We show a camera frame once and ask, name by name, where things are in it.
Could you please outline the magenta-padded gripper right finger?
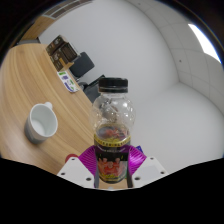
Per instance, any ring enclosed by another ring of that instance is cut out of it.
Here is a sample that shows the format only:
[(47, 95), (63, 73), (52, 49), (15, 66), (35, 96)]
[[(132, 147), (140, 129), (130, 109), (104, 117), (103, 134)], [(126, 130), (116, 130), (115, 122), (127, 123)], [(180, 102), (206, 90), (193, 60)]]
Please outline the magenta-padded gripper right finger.
[(139, 149), (128, 148), (127, 186), (140, 188), (167, 175), (165, 168), (151, 156), (147, 157)]

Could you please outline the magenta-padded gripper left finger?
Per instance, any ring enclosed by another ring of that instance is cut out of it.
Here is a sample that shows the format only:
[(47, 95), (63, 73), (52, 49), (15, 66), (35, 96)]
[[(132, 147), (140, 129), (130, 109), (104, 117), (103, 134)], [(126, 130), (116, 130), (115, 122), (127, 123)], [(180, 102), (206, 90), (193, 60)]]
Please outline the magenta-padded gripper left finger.
[(89, 147), (78, 157), (69, 154), (58, 176), (84, 188), (98, 188), (99, 172), (95, 148)]

